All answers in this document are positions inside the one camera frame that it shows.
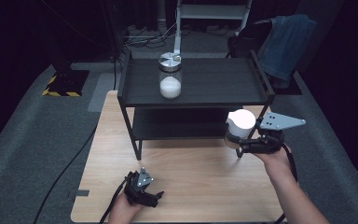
black cable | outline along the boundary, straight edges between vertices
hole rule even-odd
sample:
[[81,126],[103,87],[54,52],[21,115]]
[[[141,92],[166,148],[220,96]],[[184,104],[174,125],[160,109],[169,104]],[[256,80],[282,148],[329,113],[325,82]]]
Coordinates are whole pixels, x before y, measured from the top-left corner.
[[[297,181],[297,169],[295,164],[295,158],[293,157],[293,153],[289,151],[289,148],[286,144],[282,144],[282,147],[286,151],[287,159],[289,160],[290,164],[290,170],[292,171],[293,176],[295,177],[295,180]],[[274,224],[279,224],[283,222],[283,220],[286,218],[284,213],[274,222]]]
[[87,138],[86,142],[83,144],[83,146],[80,148],[80,150],[78,150],[78,152],[75,154],[75,156],[69,161],[69,163],[65,166],[65,168],[61,171],[60,175],[56,178],[56,180],[54,181],[54,183],[51,185],[50,189],[48,190],[48,193],[45,196],[45,199],[43,200],[42,204],[40,204],[39,210],[37,211],[36,217],[34,218],[34,224],[37,222],[37,220],[39,219],[40,213],[42,212],[43,207],[45,206],[46,201],[48,200],[48,196],[50,195],[50,193],[53,191],[54,187],[56,186],[56,184],[58,183],[58,181],[60,180],[61,176],[65,173],[65,171],[69,168],[69,166],[72,164],[72,162],[74,162],[74,160],[77,158],[77,156],[80,154],[80,152],[83,151],[84,147],[86,146],[86,144],[89,142],[89,140],[91,139],[91,137],[95,134],[95,130],[97,129],[97,126],[95,126],[95,128],[92,130],[91,134],[89,135],[89,137]]
[[[142,39],[142,40],[138,40],[138,41],[132,41],[132,39],[129,39],[128,41],[126,41],[124,43],[124,47],[127,47],[127,46],[132,46],[134,48],[143,48],[143,47],[147,47],[149,49],[156,49],[156,48],[161,48],[163,46],[166,45],[166,42],[165,40],[169,37],[172,37],[172,36],[168,36],[167,34],[170,33],[170,30],[174,27],[171,26],[164,34],[161,33],[161,31],[158,29],[159,31],[159,35],[155,35],[155,36],[151,36],[151,37],[148,37],[148,38],[145,38],[145,39]],[[161,45],[159,46],[155,46],[155,47],[150,47],[148,45],[156,45],[156,44],[160,44],[162,43]]]
[[189,35],[191,33],[191,30],[187,30],[187,34],[181,33],[180,35]]
[[146,28],[143,28],[142,30],[139,30],[138,34],[132,34],[131,31],[134,31],[134,30],[129,30],[129,37],[130,38],[126,41],[125,44],[132,42],[133,38],[141,35],[144,31],[146,31]]
[[114,59],[115,61],[113,62],[113,66],[114,66],[114,70],[115,70],[115,81],[113,84],[113,90],[116,89],[116,79],[117,79],[117,75],[116,75],[116,59]]
[[123,73],[123,61],[121,59],[118,59],[118,62],[120,63],[120,73]]
[[115,194],[113,195],[112,200],[110,201],[109,206],[107,207],[106,211],[103,213],[103,216],[101,217],[101,220],[100,220],[99,224],[103,224],[103,222],[104,222],[104,220],[106,219],[107,215],[109,215],[110,210],[112,210],[113,205],[115,205],[117,196],[118,196],[118,194],[121,192],[121,190],[123,189],[123,185],[124,185],[124,183],[126,183],[127,179],[128,179],[127,176],[124,177],[123,182],[118,186],[118,188],[117,188]]

black metal shelf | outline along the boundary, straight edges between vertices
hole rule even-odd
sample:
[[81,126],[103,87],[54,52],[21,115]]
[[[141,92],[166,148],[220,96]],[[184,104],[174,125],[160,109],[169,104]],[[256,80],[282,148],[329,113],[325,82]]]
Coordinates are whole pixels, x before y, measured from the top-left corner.
[[241,107],[135,108],[135,140],[222,138],[227,114]]
[[[275,93],[259,67],[253,51],[248,58],[183,59],[181,94],[166,99],[158,60],[127,52],[117,98],[137,160],[143,140],[223,138],[228,112],[244,105],[264,106],[263,116]],[[135,108],[132,125],[127,107]]]

wooden table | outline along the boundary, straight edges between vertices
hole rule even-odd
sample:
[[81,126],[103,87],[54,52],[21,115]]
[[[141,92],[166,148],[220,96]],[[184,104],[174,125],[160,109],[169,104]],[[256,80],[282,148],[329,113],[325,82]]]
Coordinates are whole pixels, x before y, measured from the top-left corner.
[[[261,106],[246,108],[257,116]],[[146,191],[165,193],[134,222],[274,221],[282,214],[262,161],[239,159],[221,139],[147,141],[137,161],[117,92],[110,91],[79,186],[89,194],[76,196],[72,220],[99,222],[124,176],[142,167],[155,179]]]

metal bracket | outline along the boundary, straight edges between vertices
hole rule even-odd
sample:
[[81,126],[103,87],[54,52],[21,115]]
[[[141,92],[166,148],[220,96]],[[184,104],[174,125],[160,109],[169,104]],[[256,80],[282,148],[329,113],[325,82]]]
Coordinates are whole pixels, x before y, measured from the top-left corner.
[[283,130],[304,125],[305,123],[306,121],[304,119],[295,119],[285,115],[268,112],[263,118],[260,128],[267,130]]
[[138,178],[138,187],[145,186],[153,182],[153,178],[146,172],[146,169],[142,167],[141,172],[139,173]]

white container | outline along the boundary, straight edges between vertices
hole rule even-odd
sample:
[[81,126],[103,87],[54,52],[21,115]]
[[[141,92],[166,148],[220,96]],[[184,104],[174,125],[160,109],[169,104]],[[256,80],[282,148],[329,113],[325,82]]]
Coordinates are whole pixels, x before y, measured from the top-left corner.
[[227,123],[231,134],[246,138],[255,126],[255,115],[249,110],[239,109],[228,113]]
[[159,57],[159,90],[167,99],[180,95],[182,89],[182,58],[176,53],[164,53]]

